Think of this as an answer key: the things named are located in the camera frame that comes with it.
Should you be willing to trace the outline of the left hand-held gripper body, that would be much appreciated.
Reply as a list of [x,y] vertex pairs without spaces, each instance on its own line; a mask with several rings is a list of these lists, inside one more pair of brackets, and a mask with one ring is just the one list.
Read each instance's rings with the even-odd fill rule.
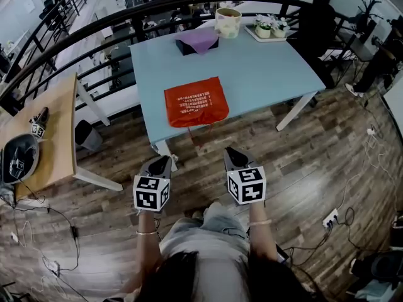
[[172,159],[160,155],[144,163],[133,180],[133,201],[137,210],[160,212],[169,200]]

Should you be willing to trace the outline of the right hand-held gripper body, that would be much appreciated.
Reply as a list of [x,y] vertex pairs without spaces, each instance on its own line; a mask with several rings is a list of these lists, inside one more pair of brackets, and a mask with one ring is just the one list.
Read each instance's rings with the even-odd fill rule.
[[227,173],[227,190],[238,205],[264,201],[266,176],[250,152],[226,147],[224,165]]

